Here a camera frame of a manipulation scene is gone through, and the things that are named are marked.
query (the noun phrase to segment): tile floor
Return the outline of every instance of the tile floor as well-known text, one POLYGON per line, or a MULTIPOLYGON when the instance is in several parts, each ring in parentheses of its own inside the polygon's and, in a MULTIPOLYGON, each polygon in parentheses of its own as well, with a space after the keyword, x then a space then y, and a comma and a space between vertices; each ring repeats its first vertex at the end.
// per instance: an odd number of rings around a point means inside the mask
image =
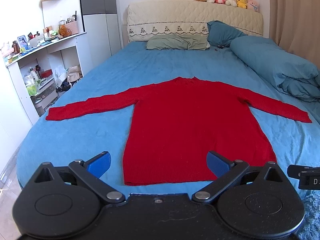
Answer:
POLYGON ((6 185, 0 190, 0 240, 16 240, 20 236, 12 218, 12 207, 20 192, 17 170, 14 168, 6 185))

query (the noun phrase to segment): black mechanical device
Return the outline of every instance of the black mechanical device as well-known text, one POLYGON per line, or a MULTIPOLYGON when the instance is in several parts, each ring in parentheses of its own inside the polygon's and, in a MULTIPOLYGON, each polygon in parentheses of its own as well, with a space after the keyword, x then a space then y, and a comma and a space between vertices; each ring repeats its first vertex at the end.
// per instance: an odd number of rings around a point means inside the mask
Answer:
MULTIPOLYGON (((274 162, 250 167, 209 152, 218 179, 191 200, 187 194, 126 199, 99 179, 110 163, 108 152, 67 167, 42 163, 13 206, 19 239, 298 239, 304 206, 274 162)), ((288 175, 300 188, 319 189, 319 170, 291 165, 288 175)))

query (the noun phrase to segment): silver bolt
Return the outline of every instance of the silver bolt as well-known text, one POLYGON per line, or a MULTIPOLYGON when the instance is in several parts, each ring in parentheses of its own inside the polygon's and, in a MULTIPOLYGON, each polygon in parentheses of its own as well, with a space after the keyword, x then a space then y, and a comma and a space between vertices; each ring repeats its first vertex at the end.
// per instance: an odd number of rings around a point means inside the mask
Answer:
POLYGON ((119 200, 122 197, 122 193, 119 191, 111 191, 107 194, 108 199, 119 200))
POLYGON ((209 193, 209 192, 206 192, 206 191, 198 191, 198 192, 195 194, 195 197, 196 197, 197 199, 206 200, 206 199, 210 198, 210 193, 209 193))

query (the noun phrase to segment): quilted headboard cover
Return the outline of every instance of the quilted headboard cover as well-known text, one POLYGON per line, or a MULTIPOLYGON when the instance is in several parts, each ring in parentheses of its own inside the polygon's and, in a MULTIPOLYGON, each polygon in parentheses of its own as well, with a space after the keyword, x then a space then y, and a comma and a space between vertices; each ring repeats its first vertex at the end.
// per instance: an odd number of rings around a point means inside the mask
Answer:
POLYGON ((254 11, 198 1, 148 1, 128 6, 129 41, 148 41, 157 34, 208 35, 207 22, 212 20, 263 36, 262 14, 254 11))

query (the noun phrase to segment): curtain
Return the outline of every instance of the curtain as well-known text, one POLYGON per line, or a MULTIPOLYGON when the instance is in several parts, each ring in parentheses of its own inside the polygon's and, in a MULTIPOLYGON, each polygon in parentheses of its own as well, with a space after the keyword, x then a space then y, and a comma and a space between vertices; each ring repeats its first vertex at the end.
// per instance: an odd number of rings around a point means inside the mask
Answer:
POLYGON ((320 0, 270 0, 269 37, 320 69, 320 0))

